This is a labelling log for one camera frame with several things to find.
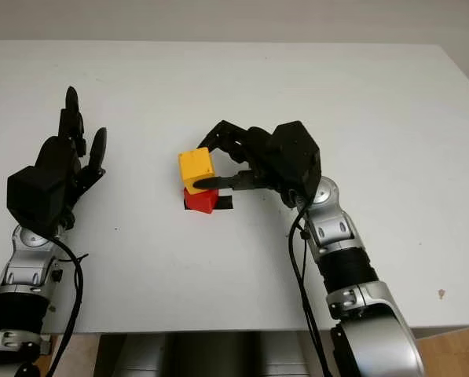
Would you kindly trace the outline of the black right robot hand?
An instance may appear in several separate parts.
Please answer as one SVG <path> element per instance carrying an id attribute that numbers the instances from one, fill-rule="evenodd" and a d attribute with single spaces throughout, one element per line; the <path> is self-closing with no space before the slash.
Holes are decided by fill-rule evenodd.
<path id="1" fill-rule="evenodd" d="M 247 130 L 222 120 L 199 143 L 199 148 L 215 149 L 227 153 L 236 163 L 247 163 L 248 170 L 242 170 L 231 177 L 203 178 L 196 185 L 201 189 L 272 189 L 280 194 L 287 207 L 296 206 L 291 189 L 285 178 L 277 172 L 267 142 L 271 134 L 259 127 Z"/>

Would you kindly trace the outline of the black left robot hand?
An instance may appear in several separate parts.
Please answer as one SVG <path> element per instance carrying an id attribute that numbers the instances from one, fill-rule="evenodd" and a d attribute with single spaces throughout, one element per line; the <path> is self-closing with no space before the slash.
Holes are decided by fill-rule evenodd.
<path id="1" fill-rule="evenodd" d="M 39 224 L 55 229 L 73 227 L 73 208 L 80 197 L 104 175 L 102 167 L 107 145 L 107 129 L 95 133 L 91 149 L 87 148 L 83 117 L 77 91 L 70 86 L 65 106 L 60 110 L 58 134 L 42 145 L 35 167 L 45 180 L 41 188 Z"/>

